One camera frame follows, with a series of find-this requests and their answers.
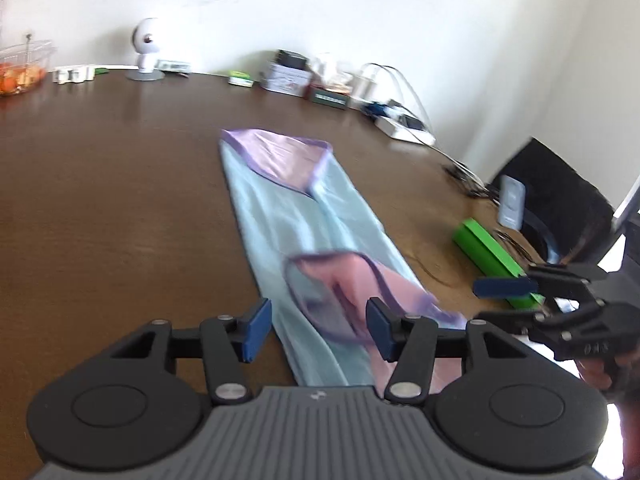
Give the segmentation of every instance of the wooden table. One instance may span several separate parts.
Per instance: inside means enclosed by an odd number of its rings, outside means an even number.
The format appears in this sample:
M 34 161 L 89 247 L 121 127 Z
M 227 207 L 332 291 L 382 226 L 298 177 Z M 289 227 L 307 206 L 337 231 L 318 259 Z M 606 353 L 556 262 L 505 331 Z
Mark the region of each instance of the wooden table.
M 360 114 L 214 76 L 47 82 L 0 99 L 0 478 L 40 466 L 25 412 L 47 383 L 149 319 L 197 326 L 257 299 L 218 153 L 222 128 L 249 127 L 332 143 L 441 306 L 492 306 L 450 239 L 469 216 L 494 222 L 494 207 Z M 254 387 L 293 382 L 273 334 L 246 372 Z M 199 362 L 178 374 L 204 389 Z

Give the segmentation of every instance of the light blue cloth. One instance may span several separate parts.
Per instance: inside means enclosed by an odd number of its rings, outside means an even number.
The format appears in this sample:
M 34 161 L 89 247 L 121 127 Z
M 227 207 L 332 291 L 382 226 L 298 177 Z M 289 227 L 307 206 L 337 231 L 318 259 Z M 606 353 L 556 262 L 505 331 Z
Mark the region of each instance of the light blue cloth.
M 273 327 L 296 381 L 373 384 L 367 351 L 325 341 L 297 308 L 282 270 L 288 257 L 300 253 L 350 250 L 420 285 L 382 224 L 333 155 L 313 188 L 314 200 L 258 175 L 224 141 L 220 152 L 244 248 L 260 293 L 273 304 Z

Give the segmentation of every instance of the basket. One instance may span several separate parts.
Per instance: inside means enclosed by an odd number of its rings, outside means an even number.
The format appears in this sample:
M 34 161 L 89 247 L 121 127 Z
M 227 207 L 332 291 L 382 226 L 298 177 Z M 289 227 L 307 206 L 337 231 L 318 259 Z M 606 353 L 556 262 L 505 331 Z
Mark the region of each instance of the basket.
M 0 96 L 27 92 L 47 74 L 52 41 L 31 41 L 0 50 Z

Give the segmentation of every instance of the person's arm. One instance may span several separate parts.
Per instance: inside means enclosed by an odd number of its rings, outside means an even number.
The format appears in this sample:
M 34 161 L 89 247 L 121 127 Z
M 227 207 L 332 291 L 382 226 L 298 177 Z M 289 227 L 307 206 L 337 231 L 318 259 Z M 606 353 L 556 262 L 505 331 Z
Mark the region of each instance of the person's arm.
M 616 403 L 620 414 L 625 475 L 640 468 L 640 348 L 630 354 L 616 357 L 621 367 L 632 367 L 631 384 L 636 390 L 628 392 L 624 399 Z M 607 390 L 611 387 L 611 377 L 604 371 L 604 363 L 598 359 L 576 362 L 583 380 L 594 388 Z

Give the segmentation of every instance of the purple hem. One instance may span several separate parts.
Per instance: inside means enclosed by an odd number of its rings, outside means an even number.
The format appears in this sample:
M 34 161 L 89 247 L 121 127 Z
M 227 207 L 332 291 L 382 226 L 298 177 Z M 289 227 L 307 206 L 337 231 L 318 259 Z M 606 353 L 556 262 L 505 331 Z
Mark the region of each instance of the purple hem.
M 339 256 L 342 254 L 355 254 L 356 256 L 361 257 L 367 263 L 367 265 L 369 265 L 370 269 L 372 270 L 374 277 L 376 279 L 376 283 L 378 284 L 378 288 L 380 289 L 380 295 L 382 296 L 382 300 L 386 303 L 386 306 L 388 306 L 389 309 L 391 309 L 396 314 L 399 314 L 400 316 L 404 316 L 404 314 L 406 314 L 406 311 L 402 308 L 399 301 L 391 292 L 391 289 L 387 285 L 386 280 L 384 279 L 384 276 L 382 275 L 382 272 L 380 272 L 380 269 L 378 268 L 376 263 L 371 258 L 369 258 L 366 254 L 359 253 L 357 251 L 347 251 L 347 250 L 329 251 L 325 253 L 298 254 L 297 256 L 291 256 L 287 258 L 284 263 L 283 274 L 284 274 L 285 283 L 287 284 L 287 288 L 289 289 L 289 294 L 293 299 L 294 303 L 296 304 L 297 308 L 299 309 L 299 311 L 302 312 L 302 314 L 306 317 L 309 323 L 311 323 L 315 327 L 315 329 L 318 330 L 318 333 L 320 333 L 322 337 L 330 339 L 335 342 L 339 342 L 339 343 L 358 343 L 362 345 L 374 344 L 374 341 L 370 336 L 364 336 L 364 337 L 357 336 L 357 335 L 343 336 L 333 332 L 332 330 L 327 329 L 326 327 L 318 326 L 315 320 L 312 319 L 312 316 L 308 308 L 306 307 L 305 301 L 299 299 L 298 295 L 293 290 L 293 286 L 291 285 L 291 282 L 289 279 L 289 269 L 292 266 L 295 266 L 298 262 L 302 260 L 311 260 L 311 261 L 327 260 L 329 258 L 333 258 L 334 256 Z M 356 306 L 353 303 L 351 303 L 351 301 L 347 300 L 347 298 L 344 296 L 344 294 L 342 293 L 342 290 L 340 290 L 340 293 L 342 294 L 343 299 L 346 300 L 346 303 L 349 306 L 356 309 Z M 431 303 L 434 303 L 435 298 L 433 294 L 427 291 L 424 291 L 424 294 L 425 294 L 425 301 L 424 301 L 425 303 L 427 300 L 430 300 Z M 428 311 L 427 308 L 420 308 L 420 310 Z M 456 316 L 456 314 L 453 314 L 453 313 L 447 312 L 446 314 L 449 314 L 453 317 Z
M 276 178 L 273 177 L 273 175 L 270 175 L 266 173 L 264 170 L 262 170 L 260 165 L 257 164 L 256 161 L 254 160 L 254 158 L 251 155 L 249 155 L 246 148 L 242 145 L 242 142 L 236 139 L 236 136 L 235 136 L 236 134 L 245 132 L 245 131 L 246 129 L 231 130 L 231 131 L 222 130 L 222 140 L 225 141 L 227 144 L 229 144 L 234 150 L 236 150 L 236 152 L 238 153 L 238 155 L 240 155 L 242 160 L 244 160 L 247 166 L 255 173 L 259 174 L 260 176 L 263 176 L 267 180 L 271 180 L 274 184 L 278 184 L 278 186 L 285 187 L 286 189 L 290 189 L 292 191 L 302 193 L 304 195 L 307 195 L 310 198 L 313 198 L 312 187 L 320 178 L 321 173 L 324 171 L 324 168 L 326 167 L 329 157 L 334 152 L 334 148 L 331 146 L 331 144 L 329 144 L 325 140 L 307 139 L 306 137 L 284 136 L 284 137 L 289 137 L 290 139 L 299 140 L 303 144 L 307 144 L 309 146 L 317 146 L 318 148 L 322 148 L 324 150 L 324 153 L 321 155 L 320 160 L 311 171 L 311 177 L 309 179 L 308 184 L 306 185 L 306 188 L 304 190 L 299 190 L 295 187 L 290 186 L 289 184 L 286 184 L 285 182 L 281 182 L 277 180 Z

